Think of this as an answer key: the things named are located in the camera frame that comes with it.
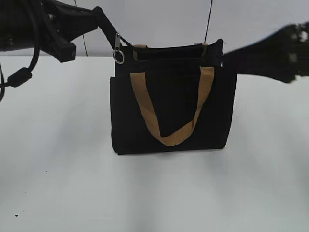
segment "white backdrop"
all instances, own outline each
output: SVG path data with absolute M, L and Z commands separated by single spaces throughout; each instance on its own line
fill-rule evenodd
M 74 5 L 74 0 L 62 0 Z M 101 6 L 116 29 L 133 44 L 181 46 L 204 41 L 211 0 L 76 0 L 80 7 Z M 219 38 L 225 51 L 251 44 L 290 23 L 309 21 L 308 0 L 214 0 L 208 43 Z M 74 41 L 86 54 L 82 38 Z M 90 56 L 112 49 L 100 30 L 85 35 Z M 31 55 L 32 50 L 0 55 Z
M 29 62 L 1 58 L 6 76 Z M 113 75 L 112 58 L 43 57 L 7 89 L 0 232 L 309 231 L 309 79 L 239 76 L 222 151 L 117 156 Z

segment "cable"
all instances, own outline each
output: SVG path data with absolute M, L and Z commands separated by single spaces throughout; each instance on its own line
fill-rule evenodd
M 213 0 L 211 0 L 211 7 L 210 7 L 210 9 L 209 9 L 208 23 L 207 23 L 207 29 L 206 29 L 206 35 L 205 35 L 205 41 L 204 41 L 204 43 L 206 43 L 207 33 L 208 33 L 208 29 L 209 29 L 209 22 L 210 22 L 210 20 L 211 20 L 212 4 L 213 4 Z
M 38 63 L 39 56 L 40 56 L 40 31 L 39 26 L 37 23 L 37 20 L 35 18 L 35 15 L 33 13 L 33 10 L 29 7 L 28 2 L 26 0 L 20 0 L 20 3 L 25 8 L 30 21 L 33 26 L 33 34 L 34 34 L 34 52 L 32 61 L 28 68 L 22 68 L 19 71 L 15 72 L 13 75 L 11 75 L 8 78 L 8 82 L 4 81 L 3 71 L 0 64 L 0 73 L 1 73 L 1 84 L 0 84 L 0 102 L 2 101 L 5 93 L 5 88 L 12 86 L 12 87 L 18 87 L 21 84 L 25 83 L 27 80 L 32 78 L 32 71 L 34 70 L 36 64 Z
M 87 49 L 87 46 L 86 46 L 85 36 L 84 36 L 84 35 L 83 35 L 83 42 L 84 42 L 84 47 L 85 47 L 85 51 L 86 51 L 86 56 L 89 56 L 89 55 L 88 55 L 88 49 Z
M 32 9 L 29 7 L 29 5 L 26 3 L 26 1 L 21 0 L 21 3 L 24 5 L 27 14 L 32 22 L 32 26 L 33 26 L 33 33 L 34 33 L 34 53 L 33 53 L 33 57 L 32 57 L 32 61 L 31 64 L 29 65 L 29 71 L 32 72 L 39 60 L 39 56 L 40 56 L 40 32 L 39 32 L 39 26 L 37 23 L 37 20 L 34 16 L 34 13 L 32 11 Z

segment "robotic arm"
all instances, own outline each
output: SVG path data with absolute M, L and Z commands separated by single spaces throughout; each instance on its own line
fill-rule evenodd
M 34 48 L 30 66 L 8 77 L 7 82 L 0 66 L 0 101 L 6 87 L 18 87 L 32 78 L 40 50 L 60 62 L 75 60 L 76 46 L 72 41 L 98 27 L 114 48 L 116 62 L 121 58 L 120 40 L 134 50 L 100 7 L 89 10 L 56 0 L 0 0 L 0 51 Z M 221 56 L 221 61 L 238 74 L 262 75 L 289 83 L 296 75 L 309 75 L 308 34 L 309 23 L 289 25 L 259 43 Z

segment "black tote bag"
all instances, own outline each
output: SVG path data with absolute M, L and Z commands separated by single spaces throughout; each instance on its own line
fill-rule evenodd
M 237 77 L 233 69 L 221 66 L 223 41 L 132 46 L 101 9 L 94 12 L 116 61 L 110 79 L 115 152 L 222 149 L 231 127 Z

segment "white table surface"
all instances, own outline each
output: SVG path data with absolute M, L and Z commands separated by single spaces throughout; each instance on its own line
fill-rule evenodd
M 2 57 L 4 74 L 30 60 Z M 112 58 L 42 57 L 7 89 L 0 232 L 309 231 L 309 79 L 239 76 L 222 151 L 118 156 L 113 75 Z

